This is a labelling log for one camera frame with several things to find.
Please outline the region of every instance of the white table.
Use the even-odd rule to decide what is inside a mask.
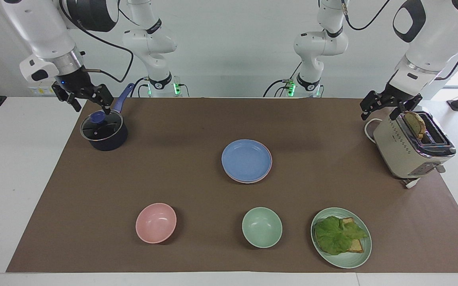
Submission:
[[[458,112],[422,101],[458,150]],[[4,274],[79,114],[56,98],[8,98],[0,107],[0,285],[454,285],[458,274],[78,273]],[[458,203],[458,153],[443,178]]]

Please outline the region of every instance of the blue object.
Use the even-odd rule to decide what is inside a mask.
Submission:
[[[133,87],[135,87],[135,85],[133,83],[129,83],[123,90],[118,100],[116,100],[116,104],[114,105],[113,110],[115,112],[121,113],[121,110],[123,109],[123,103],[125,102],[125,99],[127,99],[127,96],[132,92]]]
[[[95,124],[102,123],[105,120],[105,113],[102,110],[99,112],[93,112],[93,114],[89,117],[89,120]]]
[[[222,152],[222,166],[225,172],[233,179],[245,183],[265,177],[271,163],[269,150],[254,140],[236,140],[227,145]]]

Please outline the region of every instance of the toaster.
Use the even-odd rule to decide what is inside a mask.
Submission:
[[[417,112],[425,121],[425,135],[418,139],[401,114],[385,119],[374,130],[374,140],[392,174],[401,179],[416,179],[436,170],[445,172],[443,163],[456,153],[448,136],[431,114]]]

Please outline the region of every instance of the pink bowl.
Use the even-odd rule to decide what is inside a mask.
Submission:
[[[135,221],[135,231],[142,241],[160,243],[176,228],[176,213],[165,203],[153,203],[144,208]]]

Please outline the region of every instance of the blue lid knob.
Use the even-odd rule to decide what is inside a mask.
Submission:
[[[91,114],[89,120],[95,124],[102,123],[105,120],[105,113],[103,110],[95,112],[94,114]]]

